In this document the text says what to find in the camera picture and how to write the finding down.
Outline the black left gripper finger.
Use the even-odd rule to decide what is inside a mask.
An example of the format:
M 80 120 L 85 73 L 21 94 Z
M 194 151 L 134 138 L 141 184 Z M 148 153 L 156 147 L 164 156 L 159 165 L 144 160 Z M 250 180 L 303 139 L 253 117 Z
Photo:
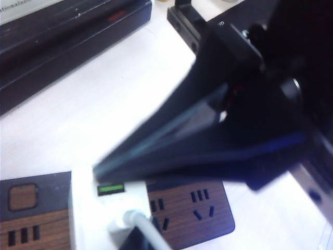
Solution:
M 121 250 L 154 250 L 146 237 L 135 227 L 121 245 Z

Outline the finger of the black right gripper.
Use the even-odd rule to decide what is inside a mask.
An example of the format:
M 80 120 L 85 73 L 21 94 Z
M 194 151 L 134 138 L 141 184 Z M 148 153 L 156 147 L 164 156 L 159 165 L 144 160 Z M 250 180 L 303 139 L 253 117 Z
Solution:
M 310 151 L 301 114 L 282 91 L 245 93 L 235 99 L 223 122 L 108 156 L 94 168 L 94 177 L 100 183 L 221 179 L 259 190 Z
M 161 107 L 93 169 L 93 174 L 158 174 L 175 167 L 191 142 L 212 123 L 208 102 L 224 97 L 230 77 L 230 26 L 216 26 L 201 40 L 195 63 Z

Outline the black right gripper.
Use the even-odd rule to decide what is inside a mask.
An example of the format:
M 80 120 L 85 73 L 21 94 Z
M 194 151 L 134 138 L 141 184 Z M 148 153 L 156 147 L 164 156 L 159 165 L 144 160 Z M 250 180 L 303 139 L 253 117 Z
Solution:
M 332 221 L 332 1 L 242 1 L 210 20 L 191 1 L 176 1 L 167 19 L 194 53 L 209 28 L 234 25 L 261 53 L 269 76 L 285 74 L 283 89 L 316 143 L 293 175 Z

